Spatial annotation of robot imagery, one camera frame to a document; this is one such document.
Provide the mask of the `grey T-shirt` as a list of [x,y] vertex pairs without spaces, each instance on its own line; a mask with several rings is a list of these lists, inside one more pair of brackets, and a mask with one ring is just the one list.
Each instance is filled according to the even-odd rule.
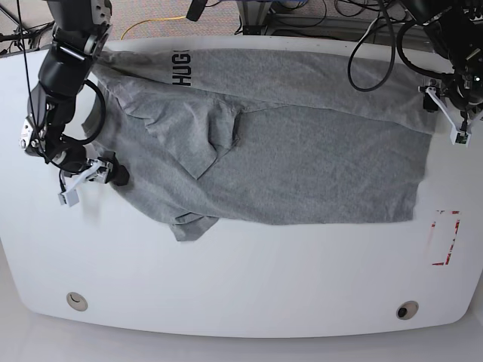
[[178,241],[220,219],[409,221],[436,126],[422,79],[397,65],[361,94],[344,72],[342,57],[307,52],[105,51],[94,145],[129,172],[117,193]]

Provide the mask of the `red tape rectangle marker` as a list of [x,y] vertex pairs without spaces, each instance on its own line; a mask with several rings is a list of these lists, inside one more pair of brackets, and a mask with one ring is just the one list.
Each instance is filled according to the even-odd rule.
[[457,210],[437,210],[431,225],[428,258],[430,265],[448,265],[451,259],[462,213]]

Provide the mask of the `black tripod stand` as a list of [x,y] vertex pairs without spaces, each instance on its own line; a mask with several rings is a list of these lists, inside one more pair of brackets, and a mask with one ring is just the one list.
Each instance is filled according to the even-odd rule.
[[53,28],[53,20],[27,25],[11,8],[1,3],[1,57],[41,50]]

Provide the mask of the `black cylinder object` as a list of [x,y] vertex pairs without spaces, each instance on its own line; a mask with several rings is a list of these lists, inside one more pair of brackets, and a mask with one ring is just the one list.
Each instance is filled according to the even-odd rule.
[[208,0],[192,0],[186,13],[186,18],[192,22],[197,22],[203,14]]

